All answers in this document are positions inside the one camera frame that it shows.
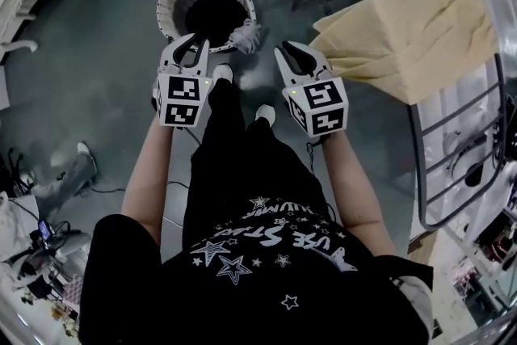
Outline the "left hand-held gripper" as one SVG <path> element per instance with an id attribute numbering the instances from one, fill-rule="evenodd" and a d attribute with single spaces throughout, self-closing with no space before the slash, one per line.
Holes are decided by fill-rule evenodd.
<path id="1" fill-rule="evenodd" d="M 204 39 L 194 61 L 181 66 L 194 43 L 195 34 L 191 33 L 173 40 L 162 51 L 152 93 L 161 126 L 189 128 L 199 122 L 212 86 L 212 79 L 207 77 L 210 42 Z"/>

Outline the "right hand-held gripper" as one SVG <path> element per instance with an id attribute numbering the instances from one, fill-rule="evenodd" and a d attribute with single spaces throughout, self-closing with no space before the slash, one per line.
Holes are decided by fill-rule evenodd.
<path id="1" fill-rule="evenodd" d="M 349 101 L 343 80 L 334 77 L 325 55 L 296 41 L 275 47 L 276 64 L 286 86 L 285 98 L 291 117 L 310 138 L 345 130 Z"/>

